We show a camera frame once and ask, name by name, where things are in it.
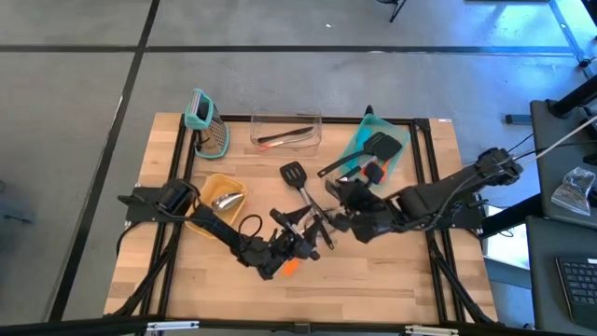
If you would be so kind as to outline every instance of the orange object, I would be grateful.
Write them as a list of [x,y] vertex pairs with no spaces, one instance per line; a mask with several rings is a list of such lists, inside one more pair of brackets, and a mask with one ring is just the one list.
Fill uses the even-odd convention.
[[288,261],[286,263],[286,265],[283,267],[282,274],[284,274],[286,276],[290,276],[290,275],[292,275],[292,273],[294,273],[297,270],[298,267],[299,267],[299,260],[292,259],[292,260]]
[[272,147],[280,146],[280,145],[283,145],[283,144],[284,144],[284,141],[277,141],[277,142],[274,142],[274,143],[271,143],[271,144],[261,145],[261,146],[259,146],[258,151],[268,150],[268,149],[270,149]]
[[[375,160],[373,163],[379,164],[380,162],[377,161],[377,160]],[[382,165],[383,177],[382,177],[382,180],[380,181],[380,183],[385,182],[385,177],[388,176],[388,165],[389,165],[389,163],[390,163],[390,160],[384,162],[383,165]],[[363,176],[365,176],[365,168],[361,169],[361,174]]]

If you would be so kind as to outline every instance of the spatula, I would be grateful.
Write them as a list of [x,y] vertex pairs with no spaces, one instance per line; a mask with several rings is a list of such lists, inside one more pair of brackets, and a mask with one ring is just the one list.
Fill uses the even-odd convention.
[[372,157],[348,171],[348,173],[344,174],[340,179],[350,178],[375,160],[388,161],[392,159],[392,157],[394,157],[400,151],[400,149],[402,149],[402,144],[400,144],[392,136],[386,134],[373,145],[371,153],[373,155]]
[[375,144],[380,141],[386,134],[383,132],[377,132],[374,133],[369,139],[367,139],[367,141],[365,141],[363,143],[363,150],[359,150],[351,155],[345,156],[343,158],[341,158],[340,160],[328,165],[326,168],[320,170],[319,172],[317,172],[317,175],[319,177],[324,177],[325,175],[328,175],[329,173],[331,173],[334,169],[342,166],[344,163],[354,159],[354,158],[358,158],[361,155],[364,154],[369,154],[372,155],[373,154],[373,147],[375,146]]
[[[294,187],[298,190],[298,192],[300,192],[300,196],[307,205],[313,206],[313,216],[319,216],[322,218],[322,220],[326,221],[326,214],[324,214],[323,211],[322,214],[318,214],[318,210],[320,210],[321,208],[315,202],[312,203],[311,196],[309,195],[307,190],[305,190],[305,182],[307,182],[307,173],[305,173],[305,170],[302,168],[302,165],[300,165],[298,161],[290,162],[280,167],[280,174],[282,175],[282,178],[288,186]],[[324,228],[324,226],[321,225],[319,230],[322,233],[322,236],[324,237],[324,240],[326,241],[326,244],[329,247],[329,249],[334,249],[334,244],[332,243],[332,240],[329,238],[326,228]]]

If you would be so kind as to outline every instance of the table leg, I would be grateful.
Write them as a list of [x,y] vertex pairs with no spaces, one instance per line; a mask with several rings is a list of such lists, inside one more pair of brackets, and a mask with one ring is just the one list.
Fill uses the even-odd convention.
[[530,115],[506,115],[508,125],[533,125]]
[[527,216],[543,216],[541,207],[541,194],[529,197],[528,199],[510,206],[508,209],[497,215],[489,216],[481,222],[483,233],[479,238],[484,239],[497,234],[498,232],[508,230],[521,224]]

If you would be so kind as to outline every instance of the wooden tabletop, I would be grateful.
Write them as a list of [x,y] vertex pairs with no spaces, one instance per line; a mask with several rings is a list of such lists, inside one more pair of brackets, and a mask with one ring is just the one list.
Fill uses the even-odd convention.
[[[156,115],[139,174],[139,183],[160,187],[167,179],[179,114]],[[431,119],[432,135],[441,177],[462,165],[451,121]],[[223,159],[195,158],[191,182],[201,188],[206,176],[229,175],[248,187],[246,204],[239,215],[260,214],[269,237],[277,224],[268,216],[275,207],[290,212],[304,206],[299,193],[279,176],[279,167],[299,160],[309,180],[307,191],[324,208],[338,206],[324,189],[316,172],[344,150],[357,125],[324,124],[316,155],[305,158],[259,156],[249,141],[249,123],[229,122],[232,137]],[[189,132],[183,147],[186,153]],[[426,180],[431,181],[423,137],[420,135]],[[180,164],[182,176],[184,157]],[[405,148],[380,196],[417,183],[412,147]],[[143,223],[129,232],[120,249],[105,312],[117,310],[147,272],[156,233],[155,223]],[[496,319],[489,280],[479,241],[469,232],[452,230],[452,244],[459,278],[489,317]],[[302,260],[290,276],[277,273],[262,280],[253,268],[244,268],[217,240],[183,227],[168,302],[169,317],[234,320],[317,321],[364,323],[437,323],[429,257],[421,232],[386,234],[365,245],[350,232],[331,233],[336,248],[318,248],[317,261]],[[151,312],[156,312],[161,280],[154,289]],[[451,293],[444,291],[453,318]]]

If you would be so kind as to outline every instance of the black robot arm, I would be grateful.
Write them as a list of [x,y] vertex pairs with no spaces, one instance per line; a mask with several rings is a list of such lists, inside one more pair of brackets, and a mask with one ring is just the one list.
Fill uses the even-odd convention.
[[[172,180],[160,188],[138,187],[131,196],[118,196],[129,206],[127,220],[131,222],[188,221],[208,231],[229,247],[232,255],[245,267],[255,267],[264,280],[270,280],[282,265],[291,259],[319,259],[315,250],[318,227],[311,225],[305,232],[298,233],[295,226],[311,211],[310,206],[283,214],[271,209],[270,216],[282,229],[275,230],[269,239],[258,236],[261,217],[250,215],[243,219],[239,230],[218,218],[214,211],[198,202],[199,191],[184,180]],[[192,207],[190,217],[184,214]],[[241,232],[243,223],[250,217],[259,220],[259,228],[251,235]]]
[[436,183],[406,187],[383,199],[369,190],[370,182],[358,179],[327,181],[326,189],[344,207],[356,239],[368,243],[388,232],[448,228],[464,198],[486,186],[510,185],[521,173],[522,167],[504,149],[492,148],[475,164]]

